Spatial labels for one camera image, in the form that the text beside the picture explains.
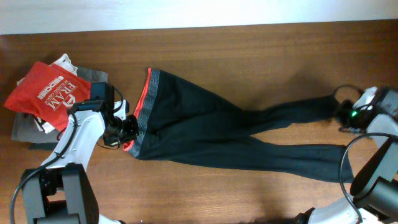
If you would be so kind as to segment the black leggings red waistband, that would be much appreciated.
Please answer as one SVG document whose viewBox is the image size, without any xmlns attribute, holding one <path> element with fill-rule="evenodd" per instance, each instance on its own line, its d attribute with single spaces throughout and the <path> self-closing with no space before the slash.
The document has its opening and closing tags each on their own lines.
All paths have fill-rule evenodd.
<svg viewBox="0 0 398 224">
<path fill-rule="evenodd" d="M 344 148 L 332 144 L 276 145 L 257 133 L 330 119 L 333 96 L 242 110 L 228 100 L 163 70 L 149 69 L 134 115 L 139 133 L 123 149 L 136 159 L 223 169 L 285 172 L 350 183 Z"/>
</svg>

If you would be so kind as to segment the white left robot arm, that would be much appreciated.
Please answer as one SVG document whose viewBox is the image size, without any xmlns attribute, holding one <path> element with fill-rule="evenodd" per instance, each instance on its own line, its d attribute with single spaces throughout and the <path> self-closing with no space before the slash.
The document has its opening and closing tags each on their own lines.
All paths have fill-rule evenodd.
<svg viewBox="0 0 398 224">
<path fill-rule="evenodd" d="M 100 101 L 72 107 L 53 152 L 41 166 L 26 170 L 16 189 L 28 223 L 113 223 L 100 214 L 86 170 L 99 138 L 107 146 L 120 146 L 137 137 L 137 119 L 124 111 L 115 112 Z"/>
</svg>

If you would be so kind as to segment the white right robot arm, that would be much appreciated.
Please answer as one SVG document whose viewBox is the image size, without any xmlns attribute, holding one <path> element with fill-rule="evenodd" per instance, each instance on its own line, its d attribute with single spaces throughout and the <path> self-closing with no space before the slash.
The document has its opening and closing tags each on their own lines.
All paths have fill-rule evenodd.
<svg viewBox="0 0 398 224">
<path fill-rule="evenodd" d="M 340 165 L 349 149 L 363 138 L 372 139 L 377 151 L 354 178 L 351 188 L 341 185 L 343 198 L 322 208 L 299 213 L 292 223 L 394 223 L 397 221 L 397 89 L 371 87 L 359 90 L 353 103 L 342 102 L 336 117 L 340 130 L 357 136 L 345 147 Z"/>
</svg>

